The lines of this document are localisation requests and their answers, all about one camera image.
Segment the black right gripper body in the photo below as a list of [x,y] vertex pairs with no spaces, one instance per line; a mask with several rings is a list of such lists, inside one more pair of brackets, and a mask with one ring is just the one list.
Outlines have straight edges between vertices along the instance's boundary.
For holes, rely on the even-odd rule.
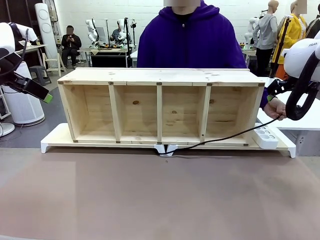
[[[279,78],[273,81],[275,83],[273,93],[282,94],[285,92],[292,92],[297,85],[297,78],[288,78],[287,80],[280,80]],[[318,91],[320,87],[320,82],[309,81],[305,87],[305,90],[302,91],[303,94],[308,94],[309,92],[315,90]]]

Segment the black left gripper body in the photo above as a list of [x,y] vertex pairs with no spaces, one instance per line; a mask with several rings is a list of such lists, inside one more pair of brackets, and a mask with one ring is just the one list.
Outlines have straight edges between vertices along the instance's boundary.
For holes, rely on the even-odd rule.
[[32,80],[15,71],[23,62],[23,58],[15,52],[0,59],[0,85],[8,86],[16,91],[31,91]]

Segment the person's left forearm purple sleeve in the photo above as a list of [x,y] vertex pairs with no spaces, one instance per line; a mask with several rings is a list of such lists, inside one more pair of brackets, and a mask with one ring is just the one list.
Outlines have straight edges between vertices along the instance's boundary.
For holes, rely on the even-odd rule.
[[262,109],[262,110],[264,110],[264,108],[265,108],[265,106],[268,104],[268,89],[265,87],[264,89],[263,89],[263,93],[262,93],[262,97],[261,97],[261,101],[260,101],[260,108]]

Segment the person's left hand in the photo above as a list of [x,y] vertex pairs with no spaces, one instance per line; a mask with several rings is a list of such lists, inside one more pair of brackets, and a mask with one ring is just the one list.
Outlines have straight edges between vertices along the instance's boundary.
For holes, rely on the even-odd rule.
[[287,117],[286,105],[277,97],[274,97],[269,101],[263,108],[263,111],[270,118],[278,119],[279,121],[282,121]]

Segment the grey plastic stool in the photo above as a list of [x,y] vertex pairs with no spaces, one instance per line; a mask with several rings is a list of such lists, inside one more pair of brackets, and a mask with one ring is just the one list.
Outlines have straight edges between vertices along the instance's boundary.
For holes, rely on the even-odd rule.
[[46,86],[48,83],[51,84],[52,81],[49,76],[45,76],[47,74],[47,70],[44,66],[35,65],[28,68],[30,73],[35,73],[36,81],[42,85]]

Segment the wooden background table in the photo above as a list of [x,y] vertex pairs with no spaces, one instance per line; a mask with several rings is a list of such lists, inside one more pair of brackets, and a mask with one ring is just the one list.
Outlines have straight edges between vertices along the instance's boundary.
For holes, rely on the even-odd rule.
[[46,44],[31,45],[26,47],[26,52],[23,60],[28,67],[43,66],[42,52],[45,50]]

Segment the wooden step stool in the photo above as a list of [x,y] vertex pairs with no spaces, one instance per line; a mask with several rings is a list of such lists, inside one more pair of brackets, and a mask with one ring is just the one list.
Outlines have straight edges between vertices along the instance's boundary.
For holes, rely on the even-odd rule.
[[67,71],[59,53],[57,53],[57,56],[54,58],[47,57],[45,53],[42,53],[42,63],[47,72],[57,72],[59,77],[62,76],[62,72]]

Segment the white side table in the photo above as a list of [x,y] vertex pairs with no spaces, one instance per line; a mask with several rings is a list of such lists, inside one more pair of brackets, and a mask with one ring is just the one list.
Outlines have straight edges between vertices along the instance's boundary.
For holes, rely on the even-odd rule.
[[[273,78],[269,77],[258,77],[260,81],[265,83],[265,87],[268,87]],[[283,103],[287,103],[287,100],[291,94],[291,91],[287,91],[277,95],[277,98]],[[307,94],[303,94],[299,99],[297,105],[302,106],[307,98]],[[265,112],[260,108],[257,114],[257,120],[262,123],[268,123],[272,119],[268,117]],[[315,99],[305,116],[297,121],[285,118],[282,121],[274,121],[269,126],[278,128],[279,130],[294,130],[294,131],[320,131],[320,100]]]

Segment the black tripod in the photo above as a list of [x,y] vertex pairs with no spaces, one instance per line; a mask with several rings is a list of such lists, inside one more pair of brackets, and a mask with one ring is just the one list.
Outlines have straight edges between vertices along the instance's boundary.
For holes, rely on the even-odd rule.
[[282,55],[284,50],[284,43],[285,43],[285,36],[288,30],[288,27],[290,25],[290,22],[292,21],[293,16],[292,15],[285,15],[283,19],[281,20],[278,29],[277,29],[277,44],[275,45],[272,60],[270,63],[270,73],[269,77],[274,78],[276,76],[277,70],[279,68],[279,59],[280,57],[284,58]]

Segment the round white fan base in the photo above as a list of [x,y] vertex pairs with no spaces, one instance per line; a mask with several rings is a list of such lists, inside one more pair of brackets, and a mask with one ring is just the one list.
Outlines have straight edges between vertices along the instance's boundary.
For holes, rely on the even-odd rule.
[[0,138],[4,137],[15,130],[15,126],[12,123],[0,123]]

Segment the wooden riser with white legs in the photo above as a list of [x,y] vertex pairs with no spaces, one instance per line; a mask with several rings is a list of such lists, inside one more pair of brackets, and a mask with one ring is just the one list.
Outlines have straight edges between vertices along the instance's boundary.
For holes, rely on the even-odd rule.
[[296,157],[296,145],[287,138],[280,130],[274,127],[267,128],[278,139],[278,145],[275,150],[261,149],[253,139],[253,130],[244,134],[215,141],[214,137],[205,139],[205,144],[200,145],[203,141],[196,136],[163,136],[162,144],[165,147],[165,155],[171,157],[177,154],[178,150],[189,148],[191,150],[244,150],[244,151],[285,151],[291,158]]
[[93,135],[81,136],[79,140],[72,139],[67,123],[61,123],[40,141],[41,152],[46,153],[50,147],[84,147],[84,148],[133,148],[155,149],[160,156],[166,154],[165,146],[157,137],[150,136],[123,136],[121,140],[103,140],[99,135],[94,139]]

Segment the mannequin in grey hoodie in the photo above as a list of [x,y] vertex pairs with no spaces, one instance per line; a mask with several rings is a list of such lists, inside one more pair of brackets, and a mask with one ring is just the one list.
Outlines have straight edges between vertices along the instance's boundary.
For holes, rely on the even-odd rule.
[[270,0],[267,13],[258,21],[253,30],[253,48],[256,50],[257,70],[256,75],[263,77],[269,65],[274,45],[277,41],[278,25],[274,13],[277,11],[279,2]]

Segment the seated person in dark clothes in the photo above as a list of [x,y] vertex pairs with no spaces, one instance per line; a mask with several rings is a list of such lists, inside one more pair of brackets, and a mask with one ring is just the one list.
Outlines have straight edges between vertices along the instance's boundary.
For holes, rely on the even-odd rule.
[[74,27],[68,25],[66,27],[66,34],[62,36],[62,62],[67,68],[68,57],[71,58],[72,68],[75,69],[77,65],[77,57],[80,55],[80,48],[82,47],[81,39],[74,34]]

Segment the person in purple hoodie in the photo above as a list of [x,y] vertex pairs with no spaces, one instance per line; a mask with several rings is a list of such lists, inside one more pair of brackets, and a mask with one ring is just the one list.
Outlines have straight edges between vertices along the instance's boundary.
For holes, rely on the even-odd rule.
[[138,68],[244,69],[232,23],[204,0],[166,6],[143,30]]

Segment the four-compartment wooden shelf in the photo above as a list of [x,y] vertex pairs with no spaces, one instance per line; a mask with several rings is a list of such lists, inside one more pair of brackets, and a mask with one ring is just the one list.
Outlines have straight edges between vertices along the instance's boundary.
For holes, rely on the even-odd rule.
[[244,68],[80,67],[58,80],[73,140],[227,140],[253,130],[264,87]]

